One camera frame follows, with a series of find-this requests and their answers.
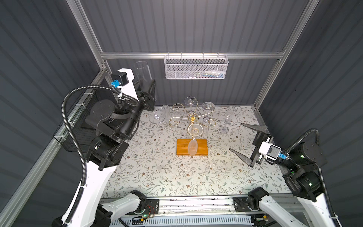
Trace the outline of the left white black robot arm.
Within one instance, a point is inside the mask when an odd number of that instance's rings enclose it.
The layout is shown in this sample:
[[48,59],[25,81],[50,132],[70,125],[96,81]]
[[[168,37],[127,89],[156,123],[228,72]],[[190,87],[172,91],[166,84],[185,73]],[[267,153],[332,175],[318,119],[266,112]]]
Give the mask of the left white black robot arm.
[[138,190],[132,190],[125,197],[109,203],[100,199],[112,173],[120,164],[129,146],[129,141],[136,134],[140,117],[144,110],[155,108],[156,81],[151,81],[148,91],[138,88],[135,96],[126,94],[126,85],[115,80],[105,89],[115,93],[123,102],[123,107],[108,99],[94,104],[86,123],[94,128],[98,135],[91,141],[87,153],[84,153],[72,130],[66,114],[66,105],[73,95],[70,91],[63,99],[61,114],[64,125],[78,152],[82,167],[82,176],[75,196],[64,215],[52,222],[54,227],[108,227],[122,216],[135,213],[139,219],[146,219],[151,212],[147,197]]

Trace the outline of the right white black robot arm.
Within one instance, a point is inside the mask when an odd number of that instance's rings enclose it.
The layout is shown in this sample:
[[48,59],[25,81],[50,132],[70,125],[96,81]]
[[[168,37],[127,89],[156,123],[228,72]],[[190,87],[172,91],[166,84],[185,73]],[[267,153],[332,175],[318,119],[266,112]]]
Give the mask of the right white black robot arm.
[[[311,128],[286,149],[281,149],[273,144],[273,136],[268,133],[267,127],[250,124],[243,124],[243,126],[257,132],[252,143],[255,149],[251,157],[234,149],[231,149],[231,152],[249,167],[265,160],[269,164],[279,165],[285,169],[286,173],[283,174],[285,184],[303,205],[313,226],[340,227],[341,223],[332,208],[321,170],[327,163],[327,159],[320,147],[319,131]],[[304,226],[262,187],[256,187],[248,192],[246,199],[234,197],[233,203],[236,212],[262,211],[282,227]]]

